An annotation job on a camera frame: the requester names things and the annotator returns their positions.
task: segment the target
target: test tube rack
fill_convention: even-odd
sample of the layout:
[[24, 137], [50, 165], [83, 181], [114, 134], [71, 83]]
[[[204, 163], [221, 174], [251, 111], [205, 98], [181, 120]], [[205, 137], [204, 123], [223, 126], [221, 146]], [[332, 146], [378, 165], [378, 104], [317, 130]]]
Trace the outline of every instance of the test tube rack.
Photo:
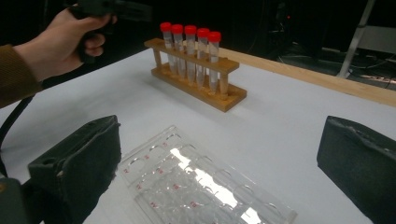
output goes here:
[[[151, 74], [188, 93], [189, 95], [194, 96], [195, 98], [212, 105], [223, 112], [227, 112], [247, 97], [248, 92], [246, 90], [229, 84], [228, 82], [228, 75], [239, 67], [238, 62], [222, 57], [219, 57], [219, 61], [217, 63], [211, 63], [207, 58], [197, 59], [196, 54], [191, 57], [186, 53], [174, 49], [167, 49], [164, 41], [160, 38], [153, 38], [146, 41], [144, 44], [146, 47], [152, 48], [154, 51], [154, 58], [157, 67], [151, 70]], [[210, 92], [208, 75], [205, 76], [204, 86], [200, 90], [198, 90], [195, 83], [194, 85], [189, 85], [187, 78], [179, 79], [179, 77], [173, 77], [169, 68], [169, 63], [162, 63], [161, 52], [171, 54], [175, 57], [184, 59], [186, 62], [196, 63], [219, 72], [219, 82], [217, 87], [217, 90], [219, 91], [215, 94]]]

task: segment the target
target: table surface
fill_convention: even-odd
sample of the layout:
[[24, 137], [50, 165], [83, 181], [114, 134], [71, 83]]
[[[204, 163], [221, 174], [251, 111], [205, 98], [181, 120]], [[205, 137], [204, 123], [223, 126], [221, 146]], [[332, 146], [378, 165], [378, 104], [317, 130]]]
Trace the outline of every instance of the table surface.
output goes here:
[[[328, 116], [396, 139], [396, 93], [227, 49], [220, 56], [241, 63], [229, 81], [247, 90], [226, 113], [152, 76], [151, 49], [40, 92], [3, 144], [9, 175], [23, 183], [30, 161], [83, 124], [117, 115], [123, 154], [176, 125], [293, 208], [294, 223], [371, 223], [318, 168], [316, 156]], [[0, 122], [15, 106], [0, 111]], [[142, 223], [125, 194], [117, 177], [86, 223]]]

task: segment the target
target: brown sleeve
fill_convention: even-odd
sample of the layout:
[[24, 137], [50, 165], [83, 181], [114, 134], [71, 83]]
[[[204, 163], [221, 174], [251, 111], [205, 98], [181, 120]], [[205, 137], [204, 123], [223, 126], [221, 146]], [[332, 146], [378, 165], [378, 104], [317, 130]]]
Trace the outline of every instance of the brown sleeve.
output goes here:
[[0, 108], [42, 91], [32, 71], [10, 45], [0, 46]]

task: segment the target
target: person's hand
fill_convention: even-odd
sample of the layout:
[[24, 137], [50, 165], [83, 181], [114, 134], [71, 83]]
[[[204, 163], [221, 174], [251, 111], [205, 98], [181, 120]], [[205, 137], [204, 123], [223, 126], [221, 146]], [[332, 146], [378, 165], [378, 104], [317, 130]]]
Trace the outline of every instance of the person's hand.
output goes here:
[[[37, 81], [59, 76], [82, 65], [77, 52], [78, 43], [89, 31], [105, 26], [110, 18], [110, 15], [106, 15], [77, 20], [65, 9], [38, 37], [14, 49], [31, 68]], [[103, 53], [104, 43], [103, 35], [94, 35], [85, 41], [85, 52], [94, 57], [99, 56]]]

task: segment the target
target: red cap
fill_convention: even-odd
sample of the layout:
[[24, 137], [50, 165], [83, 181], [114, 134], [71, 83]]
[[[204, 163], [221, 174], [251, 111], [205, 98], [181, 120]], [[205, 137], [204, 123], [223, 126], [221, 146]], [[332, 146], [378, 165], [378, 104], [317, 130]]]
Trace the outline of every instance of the red cap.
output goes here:
[[198, 37], [207, 37], [207, 35], [209, 34], [209, 29], [207, 28], [199, 28], [197, 30], [197, 36]]
[[165, 21], [160, 24], [162, 32], [171, 31], [172, 24], [169, 21]]
[[172, 34], [182, 34], [183, 33], [183, 25], [175, 24], [172, 25]]
[[210, 32], [210, 33], [207, 35], [207, 40], [208, 40], [209, 42], [220, 42], [220, 40], [221, 40], [221, 33], [220, 33], [220, 32], [217, 32], [217, 31]]
[[195, 35], [197, 33], [197, 27], [194, 25], [186, 25], [184, 27], [184, 34]]

